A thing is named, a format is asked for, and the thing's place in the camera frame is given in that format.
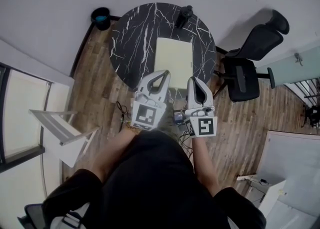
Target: office chair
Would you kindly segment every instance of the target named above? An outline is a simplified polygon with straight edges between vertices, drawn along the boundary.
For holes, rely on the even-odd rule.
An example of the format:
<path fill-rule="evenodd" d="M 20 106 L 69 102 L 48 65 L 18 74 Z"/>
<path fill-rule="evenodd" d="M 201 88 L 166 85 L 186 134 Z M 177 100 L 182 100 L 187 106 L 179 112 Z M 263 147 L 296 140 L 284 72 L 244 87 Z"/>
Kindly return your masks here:
<path fill-rule="evenodd" d="M 320 105 L 313 105 L 310 108 L 304 106 L 304 109 L 304 122 L 301 128 L 303 128 L 306 125 L 308 118 L 310 120 L 311 127 L 318 127 L 320 124 Z"/>
<path fill-rule="evenodd" d="M 278 11 L 272 11 L 272 18 L 266 24 L 255 26 L 241 48 L 230 50 L 221 60 L 225 73 L 213 73 L 224 79 L 223 84 L 213 95 L 213 99 L 227 86 L 233 102 L 256 99 L 260 96 L 258 78 L 269 79 L 274 89 L 275 79 L 271 68 L 268 73 L 257 73 L 255 64 L 272 49 L 280 45 L 284 38 L 280 34 L 289 32 L 289 23 Z"/>
<path fill-rule="evenodd" d="M 46 223 L 42 210 L 42 203 L 24 206 L 25 216 L 17 217 L 25 229 L 45 229 Z"/>

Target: black marble tabletop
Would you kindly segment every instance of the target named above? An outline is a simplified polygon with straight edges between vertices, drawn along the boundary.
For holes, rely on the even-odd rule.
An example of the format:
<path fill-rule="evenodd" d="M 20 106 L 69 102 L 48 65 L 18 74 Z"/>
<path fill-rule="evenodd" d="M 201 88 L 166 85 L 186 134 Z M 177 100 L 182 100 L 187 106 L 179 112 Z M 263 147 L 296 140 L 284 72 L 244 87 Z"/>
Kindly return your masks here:
<path fill-rule="evenodd" d="M 116 23 L 109 43 L 110 60 L 131 89 L 154 71 L 158 37 L 192 43 L 193 76 L 205 83 L 210 80 L 216 60 L 215 41 L 196 15 L 183 29 L 176 28 L 180 8 L 169 3 L 148 3 L 130 10 Z M 185 98 L 186 91 L 172 89 L 168 94 L 169 98 Z"/>

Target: metal railing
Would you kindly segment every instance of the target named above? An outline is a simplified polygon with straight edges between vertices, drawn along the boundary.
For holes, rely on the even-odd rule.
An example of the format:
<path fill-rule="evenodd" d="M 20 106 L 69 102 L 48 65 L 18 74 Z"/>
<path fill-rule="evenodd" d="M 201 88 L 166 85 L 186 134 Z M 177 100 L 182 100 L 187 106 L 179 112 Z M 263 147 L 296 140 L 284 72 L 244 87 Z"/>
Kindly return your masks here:
<path fill-rule="evenodd" d="M 311 106 L 320 105 L 320 78 L 298 81 L 294 83 L 303 93 Z"/>

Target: white metal chair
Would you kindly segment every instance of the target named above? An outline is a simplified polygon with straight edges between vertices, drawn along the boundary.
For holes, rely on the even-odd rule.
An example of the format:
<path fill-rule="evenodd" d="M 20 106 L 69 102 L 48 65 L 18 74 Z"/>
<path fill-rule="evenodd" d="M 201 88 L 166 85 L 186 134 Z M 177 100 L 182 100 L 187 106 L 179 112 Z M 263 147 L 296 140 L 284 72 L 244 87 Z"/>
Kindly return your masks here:
<path fill-rule="evenodd" d="M 69 167 L 74 167 L 76 161 L 87 151 L 99 127 L 81 133 L 70 125 L 76 111 L 42 111 L 29 110 L 39 123 L 56 137 L 60 143 L 46 145 L 45 148 L 53 152 Z M 71 115 L 66 121 L 64 115 Z"/>

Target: cable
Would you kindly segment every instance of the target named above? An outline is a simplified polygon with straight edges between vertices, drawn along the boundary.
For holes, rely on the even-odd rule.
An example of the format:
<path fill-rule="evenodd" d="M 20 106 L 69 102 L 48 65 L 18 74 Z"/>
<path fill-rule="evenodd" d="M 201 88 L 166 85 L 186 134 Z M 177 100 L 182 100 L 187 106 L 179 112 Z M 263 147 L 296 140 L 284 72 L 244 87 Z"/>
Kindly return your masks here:
<path fill-rule="evenodd" d="M 119 129 L 119 132 L 122 130 L 122 126 L 124 124 L 124 121 L 125 121 L 125 115 L 131 119 L 129 113 L 128 113 L 128 108 L 125 106 L 125 105 L 121 105 L 119 101 L 116 102 L 116 106 L 118 107 L 118 109 L 120 110 L 121 112 L 121 124 L 120 124 L 120 129 Z"/>
<path fill-rule="evenodd" d="M 260 185 L 262 185 L 262 186 L 264 186 L 264 187 L 267 187 L 267 186 L 269 185 L 269 183 L 268 183 L 267 181 L 266 181 L 266 184 L 262 184 L 260 180 L 259 180 L 259 181 L 255 181 L 255 180 L 252 180 L 251 178 L 249 178 L 249 179 L 247 179 L 247 180 L 249 180 L 249 181 L 251 181 L 251 182 L 259 183 Z"/>
<path fill-rule="evenodd" d="M 248 184 L 250 187 L 257 189 L 259 192 L 263 193 L 264 195 L 266 194 L 265 192 L 263 192 L 263 191 L 259 190 L 257 187 L 252 186 L 251 184 L 249 184 L 249 182 L 248 182 L 248 181 L 250 181 L 250 179 L 244 179 L 244 180 L 247 182 L 247 184 Z"/>
<path fill-rule="evenodd" d="M 188 158 L 190 160 L 191 155 L 193 154 L 193 149 L 192 149 L 192 147 L 189 147 L 184 143 L 187 139 L 190 138 L 190 136 L 188 136 L 188 135 L 189 135 L 189 133 L 187 131 L 184 131 L 183 134 L 179 137 L 179 142 L 180 142 L 181 147 L 185 148 L 185 150 L 188 152 L 188 154 L 189 154 Z"/>
<path fill-rule="evenodd" d="M 254 200 L 254 201 L 252 201 L 252 203 L 255 203 L 255 202 L 257 202 L 257 201 L 261 201 L 261 200 L 262 200 L 262 198 L 257 199 L 257 200 Z"/>
<path fill-rule="evenodd" d="M 43 186 L 43 191 L 44 191 L 44 197 L 47 198 L 48 197 L 48 193 L 47 193 L 47 186 L 46 186 L 46 179 L 45 179 L 45 167 L 44 167 L 44 154 L 42 153 L 40 156 L 40 169 L 41 169 L 41 173 L 42 173 L 42 186 Z"/>

